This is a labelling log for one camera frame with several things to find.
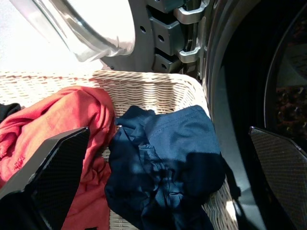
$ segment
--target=laundry basket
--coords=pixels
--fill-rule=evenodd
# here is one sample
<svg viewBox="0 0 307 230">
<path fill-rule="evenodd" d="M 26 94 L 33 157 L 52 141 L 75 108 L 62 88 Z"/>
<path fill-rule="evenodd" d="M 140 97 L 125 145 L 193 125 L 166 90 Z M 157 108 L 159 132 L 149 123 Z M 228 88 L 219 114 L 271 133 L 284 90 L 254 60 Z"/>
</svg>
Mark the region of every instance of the laundry basket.
<svg viewBox="0 0 307 230">
<path fill-rule="evenodd" d="M 201 85 L 188 76 L 103 70 L 93 75 L 0 72 L 0 103 L 18 102 L 21 106 L 29 107 L 72 85 L 106 90 L 113 100 L 117 116 L 123 115 L 131 105 L 153 109 L 157 114 L 165 114 L 198 104 L 208 112 Z M 109 151 L 106 150 L 102 154 L 107 160 Z M 214 229 L 238 229 L 227 180 L 218 192 L 212 194 L 203 208 Z M 110 229 L 136 230 L 112 211 Z"/>
</svg>

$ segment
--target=navy blue shirt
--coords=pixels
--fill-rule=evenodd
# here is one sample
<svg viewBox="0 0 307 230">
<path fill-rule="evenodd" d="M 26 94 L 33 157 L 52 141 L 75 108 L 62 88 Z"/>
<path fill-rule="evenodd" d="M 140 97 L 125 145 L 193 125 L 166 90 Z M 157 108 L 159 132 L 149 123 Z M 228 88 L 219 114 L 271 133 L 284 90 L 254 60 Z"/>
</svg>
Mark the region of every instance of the navy blue shirt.
<svg viewBox="0 0 307 230">
<path fill-rule="evenodd" d="M 109 207 L 140 230 L 210 230 L 202 209 L 225 172 L 211 120 L 200 106 L 155 115 L 132 106 L 109 149 Z"/>
</svg>

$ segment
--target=red clothing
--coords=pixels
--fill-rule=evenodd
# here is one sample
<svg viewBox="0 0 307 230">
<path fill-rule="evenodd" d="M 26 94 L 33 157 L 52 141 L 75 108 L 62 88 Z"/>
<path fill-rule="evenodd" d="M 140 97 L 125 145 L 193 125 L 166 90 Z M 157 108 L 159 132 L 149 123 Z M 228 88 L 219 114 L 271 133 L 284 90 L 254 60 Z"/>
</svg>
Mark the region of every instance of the red clothing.
<svg viewBox="0 0 307 230">
<path fill-rule="evenodd" d="M 7 117 L 0 124 L 0 188 L 31 158 L 42 142 L 61 132 L 88 126 L 91 135 L 80 185 L 62 229 L 109 229 L 104 187 L 110 175 L 102 157 L 116 127 L 111 98 L 103 89 L 68 87 Z"/>
</svg>

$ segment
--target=black carbon fiber panel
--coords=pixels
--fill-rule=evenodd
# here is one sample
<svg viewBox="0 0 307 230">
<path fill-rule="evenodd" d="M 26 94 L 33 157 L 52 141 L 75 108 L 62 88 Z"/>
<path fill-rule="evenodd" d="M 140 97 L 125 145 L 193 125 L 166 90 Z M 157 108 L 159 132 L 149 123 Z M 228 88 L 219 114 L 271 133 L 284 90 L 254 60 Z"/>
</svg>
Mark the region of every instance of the black carbon fiber panel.
<svg viewBox="0 0 307 230">
<path fill-rule="evenodd" d="M 252 127 L 250 136 L 270 188 L 298 230 L 307 229 L 307 158 L 291 139 Z"/>
<path fill-rule="evenodd" d="M 63 141 L 34 179 L 31 197 L 50 229 L 61 229 L 80 182 L 89 133 Z"/>
</svg>

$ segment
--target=screw hole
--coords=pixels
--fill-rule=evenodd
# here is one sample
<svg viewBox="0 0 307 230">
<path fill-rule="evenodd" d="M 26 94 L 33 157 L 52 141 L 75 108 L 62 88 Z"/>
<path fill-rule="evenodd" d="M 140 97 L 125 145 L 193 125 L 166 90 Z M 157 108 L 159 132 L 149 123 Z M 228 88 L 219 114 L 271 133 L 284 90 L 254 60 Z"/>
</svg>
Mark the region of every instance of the screw hole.
<svg viewBox="0 0 307 230">
<path fill-rule="evenodd" d="M 142 32 L 145 34 L 146 33 L 146 30 L 143 26 L 140 26 L 140 29 L 142 30 Z"/>
<path fill-rule="evenodd" d="M 160 42 L 164 42 L 164 38 L 161 35 L 159 35 L 158 38 L 159 38 Z"/>
</svg>

